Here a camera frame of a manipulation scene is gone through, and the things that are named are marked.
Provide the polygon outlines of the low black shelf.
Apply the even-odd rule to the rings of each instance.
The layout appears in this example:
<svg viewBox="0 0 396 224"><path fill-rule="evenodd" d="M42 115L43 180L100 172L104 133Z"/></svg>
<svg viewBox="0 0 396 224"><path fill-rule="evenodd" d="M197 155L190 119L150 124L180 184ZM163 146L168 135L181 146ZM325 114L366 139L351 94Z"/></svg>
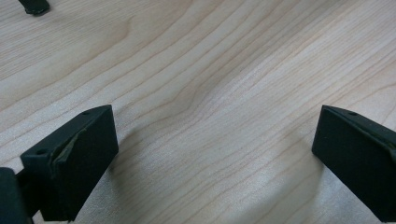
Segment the low black shelf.
<svg viewBox="0 0 396 224"><path fill-rule="evenodd" d="M19 0L27 14L42 15L50 9L50 4L47 0Z"/></svg>

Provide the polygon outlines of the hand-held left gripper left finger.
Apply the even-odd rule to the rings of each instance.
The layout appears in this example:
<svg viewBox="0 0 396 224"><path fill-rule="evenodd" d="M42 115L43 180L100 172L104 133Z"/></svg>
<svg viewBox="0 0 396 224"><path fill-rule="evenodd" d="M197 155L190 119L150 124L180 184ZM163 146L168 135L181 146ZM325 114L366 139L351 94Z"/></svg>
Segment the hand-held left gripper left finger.
<svg viewBox="0 0 396 224"><path fill-rule="evenodd" d="M86 110L21 154L29 215L73 221L119 152L111 105Z"/></svg>

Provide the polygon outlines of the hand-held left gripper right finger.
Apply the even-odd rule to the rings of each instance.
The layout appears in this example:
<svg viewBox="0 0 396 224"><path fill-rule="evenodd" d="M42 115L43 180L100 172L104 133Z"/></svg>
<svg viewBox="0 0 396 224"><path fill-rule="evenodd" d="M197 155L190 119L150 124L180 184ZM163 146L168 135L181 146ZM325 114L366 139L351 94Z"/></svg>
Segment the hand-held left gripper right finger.
<svg viewBox="0 0 396 224"><path fill-rule="evenodd" d="M312 152L380 221L396 222L396 132L325 105Z"/></svg>

